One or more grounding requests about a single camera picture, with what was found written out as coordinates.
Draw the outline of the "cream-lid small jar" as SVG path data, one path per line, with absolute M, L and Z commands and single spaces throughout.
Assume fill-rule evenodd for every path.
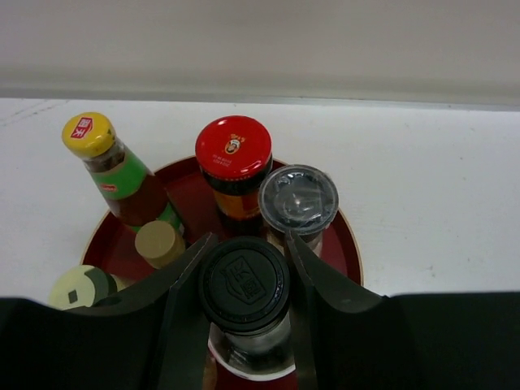
M 134 284 L 133 280 L 90 265 L 79 265 L 62 274 L 54 283 L 48 304 L 58 310 L 90 307 Z

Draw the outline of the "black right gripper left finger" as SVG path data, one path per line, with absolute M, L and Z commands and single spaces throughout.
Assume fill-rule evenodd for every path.
M 210 324 L 198 296 L 202 236 L 172 264 L 92 307 L 1 300 L 4 389 L 200 389 Z

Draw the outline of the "tall soy sauce bottle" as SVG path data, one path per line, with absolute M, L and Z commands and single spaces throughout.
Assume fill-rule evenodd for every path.
M 229 239 L 203 259 L 198 292 L 210 321 L 208 347 L 223 369 L 252 382 L 295 371 L 289 290 L 283 254 L 263 239 Z

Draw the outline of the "black-top pepper grinder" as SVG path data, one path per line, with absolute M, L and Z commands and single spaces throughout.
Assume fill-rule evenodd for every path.
M 292 231 L 320 256 L 323 232 L 339 210 L 339 193 L 326 173 L 292 164 L 274 170 L 262 182 L 258 205 L 269 243 L 283 251 L 285 233 Z

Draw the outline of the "yellow-cap green-label sauce bottle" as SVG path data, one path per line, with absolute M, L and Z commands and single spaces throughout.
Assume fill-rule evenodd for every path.
M 85 166 L 111 213 L 138 232 L 161 220 L 184 234 L 184 223 L 163 182 L 116 135 L 103 114 L 85 112 L 69 119 L 63 144 Z

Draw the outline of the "red-lid chili sauce jar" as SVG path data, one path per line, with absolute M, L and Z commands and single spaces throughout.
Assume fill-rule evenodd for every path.
M 227 233 L 259 235 L 263 220 L 258 192 L 273 167 L 271 135 L 266 127 L 244 115 L 215 119 L 199 133 L 195 157 Z

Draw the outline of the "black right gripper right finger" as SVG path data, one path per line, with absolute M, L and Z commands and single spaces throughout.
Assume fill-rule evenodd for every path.
M 380 296 L 294 232 L 292 348 L 300 389 L 516 389 L 517 292 Z

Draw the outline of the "small yellow-label dark bottle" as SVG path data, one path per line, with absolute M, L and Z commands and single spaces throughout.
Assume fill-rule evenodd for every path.
M 144 225 L 136 234 L 136 251 L 154 269 L 174 262 L 186 250 L 184 238 L 165 221 L 155 220 Z

